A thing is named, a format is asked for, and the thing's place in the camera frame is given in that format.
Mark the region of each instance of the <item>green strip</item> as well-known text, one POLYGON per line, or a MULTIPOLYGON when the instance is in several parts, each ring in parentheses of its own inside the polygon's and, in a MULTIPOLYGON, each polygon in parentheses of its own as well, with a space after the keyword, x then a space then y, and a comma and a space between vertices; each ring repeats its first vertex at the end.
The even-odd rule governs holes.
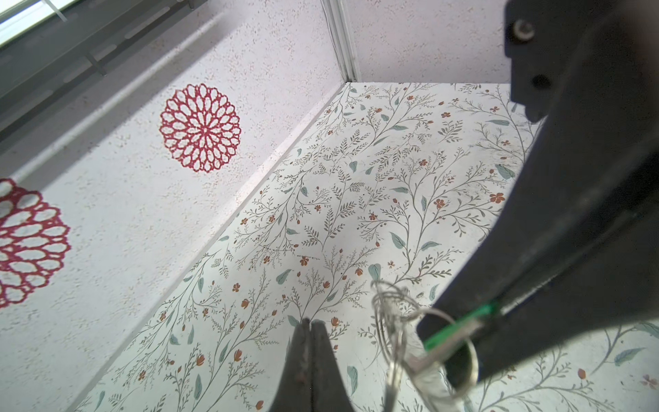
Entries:
POLYGON ((462 327, 462 325, 473 319, 473 318, 482 318, 485 316, 492 316, 493 314, 497 313, 498 308, 495 303, 488 303, 487 305, 483 305, 480 308, 472 311, 471 313, 467 314, 464 316, 462 319, 458 319, 456 323, 450 324, 449 326, 446 326, 444 329, 440 330, 433 336, 430 336, 424 343, 423 347, 425 348, 426 352, 430 351, 431 349, 435 348, 436 346, 441 345, 450 335, 453 335, 458 329, 462 327))

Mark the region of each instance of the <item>wall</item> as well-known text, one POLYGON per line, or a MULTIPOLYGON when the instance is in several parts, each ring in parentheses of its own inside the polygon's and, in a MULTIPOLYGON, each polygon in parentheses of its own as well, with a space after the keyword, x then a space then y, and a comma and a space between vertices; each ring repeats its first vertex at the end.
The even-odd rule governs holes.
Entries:
POLYGON ((509 82, 505 0, 349 0, 363 82, 509 82))
POLYGON ((0 155, 0 409, 84 395, 341 83, 319 2, 209 0, 0 155), (162 128, 188 84, 237 114, 210 172, 162 128))

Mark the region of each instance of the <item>red circular pattern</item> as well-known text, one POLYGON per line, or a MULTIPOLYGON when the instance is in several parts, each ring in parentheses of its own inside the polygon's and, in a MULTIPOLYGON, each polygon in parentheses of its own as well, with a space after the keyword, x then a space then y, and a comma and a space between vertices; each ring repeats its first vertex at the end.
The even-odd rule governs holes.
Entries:
POLYGON ((229 163, 240 141, 240 117, 227 96, 189 84, 167 100, 160 133, 181 165, 209 172, 229 163))
POLYGON ((69 227, 39 192, 0 179, 0 308, 21 303, 64 266, 69 227))

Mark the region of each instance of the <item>floral tablecloth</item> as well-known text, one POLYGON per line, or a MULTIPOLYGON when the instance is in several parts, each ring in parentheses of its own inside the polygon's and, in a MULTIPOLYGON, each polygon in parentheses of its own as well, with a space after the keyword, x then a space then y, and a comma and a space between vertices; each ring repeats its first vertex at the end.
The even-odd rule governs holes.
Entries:
MULTIPOLYGON (((308 317, 326 323, 355 410, 379 412, 370 281, 432 303, 487 236, 537 130, 508 85, 347 84, 76 410, 268 410, 308 317)), ((657 411, 657 324, 581 336, 456 407, 657 411)), ((406 380, 399 410, 426 410, 406 380)))

